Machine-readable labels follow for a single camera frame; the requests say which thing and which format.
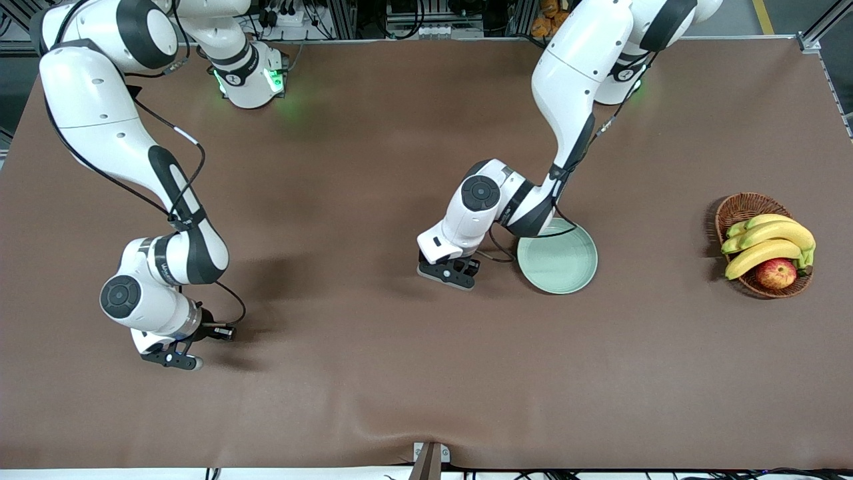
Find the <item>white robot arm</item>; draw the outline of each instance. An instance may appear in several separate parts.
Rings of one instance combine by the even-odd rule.
[[[171,18],[205,51],[223,94],[237,107],[257,108],[283,94],[286,66],[279,50],[250,42],[234,18],[246,13],[249,2],[78,0],[36,14],[31,21],[33,43],[38,53],[47,53],[66,23],[62,42],[88,39],[125,73],[156,70],[172,63],[177,52]]]
[[[666,48],[687,30],[697,11],[704,20],[721,1],[702,2],[698,9],[697,0],[583,0],[546,46],[531,81],[536,105],[557,137],[548,175],[534,185],[497,159],[475,164],[444,218],[418,236],[418,273],[470,290],[479,270],[471,257],[492,223],[516,237],[540,235],[585,154],[595,125],[593,101],[621,95],[617,102],[622,102],[634,86],[621,80],[619,66],[633,67],[637,59],[645,60],[647,50]],[[632,40],[641,53],[625,52]]]
[[[124,9],[132,11],[125,17]],[[53,45],[63,23],[63,41]],[[230,340],[234,328],[215,323],[179,287],[217,282],[228,267],[228,249],[174,156],[142,126],[122,75],[174,61],[171,23],[150,0],[95,0],[76,10],[54,7],[39,24],[36,39],[52,47],[39,63],[45,102],[63,143],[86,167],[151,190],[175,229],[127,245],[118,272],[102,287],[102,310],[131,328],[144,360],[197,370],[202,361],[187,354],[191,343]]]

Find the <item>green plate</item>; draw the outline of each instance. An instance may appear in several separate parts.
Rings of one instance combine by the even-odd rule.
[[[559,233],[570,227],[563,219],[553,219],[542,234]],[[532,284],[558,295],[585,287],[598,268],[595,243],[580,225],[557,237],[521,238],[518,257],[521,271]]]

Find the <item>yellow floor line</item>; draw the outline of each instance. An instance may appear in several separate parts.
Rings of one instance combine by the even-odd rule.
[[[758,15],[758,23],[761,24],[761,31],[764,35],[774,35],[773,24],[770,23],[770,16],[767,15],[767,7],[764,6],[764,0],[752,0],[752,6],[755,7],[755,14]]]

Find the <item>floor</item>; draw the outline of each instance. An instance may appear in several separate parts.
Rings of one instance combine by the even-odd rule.
[[[716,15],[705,23],[691,26],[686,36],[795,34],[807,29],[833,3],[833,0],[725,0]],[[17,25],[12,25],[0,40],[26,41],[27,35]],[[853,112],[850,44],[853,44],[853,15],[848,15],[821,40],[821,55],[847,114]],[[0,129],[14,134],[37,72],[38,59],[8,58],[0,53]],[[0,135],[0,167],[2,150],[8,147],[8,139]]]

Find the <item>table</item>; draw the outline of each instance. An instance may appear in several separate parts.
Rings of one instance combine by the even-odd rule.
[[[310,45],[287,97],[250,111],[199,58],[139,82],[207,149],[196,191],[249,307],[237,342],[193,346],[199,372],[140,361],[101,313],[126,243],[170,229],[70,157],[37,85],[0,173],[0,465],[384,465],[426,440],[479,468],[853,466],[853,149],[793,40],[660,56],[561,202],[601,257],[576,295],[491,262],[469,293],[415,274],[416,235],[475,161],[544,176],[538,56]],[[191,171],[194,147],[143,119]],[[706,215],[739,191],[815,233],[802,295],[759,301],[719,279]],[[186,291],[238,313],[216,286]]]

